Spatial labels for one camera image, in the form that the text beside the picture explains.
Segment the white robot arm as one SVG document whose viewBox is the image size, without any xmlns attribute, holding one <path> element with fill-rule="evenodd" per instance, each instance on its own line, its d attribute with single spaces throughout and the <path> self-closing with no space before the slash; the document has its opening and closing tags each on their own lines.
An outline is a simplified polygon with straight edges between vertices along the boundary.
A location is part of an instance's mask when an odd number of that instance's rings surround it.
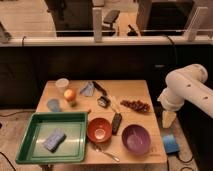
<svg viewBox="0 0 213 171">
<path fill-rule="evenodd" d="M 185 101 L 197 106 L 213 118 L 213 90 L 205 85 L 208 72 L 201 64 L 191 64 L 169 72 L 165 78 L 166 87 L 157 101 L 163 107 L 162 126 L 169 128 L 176 119 L 176 112 Z"/>
</svg>

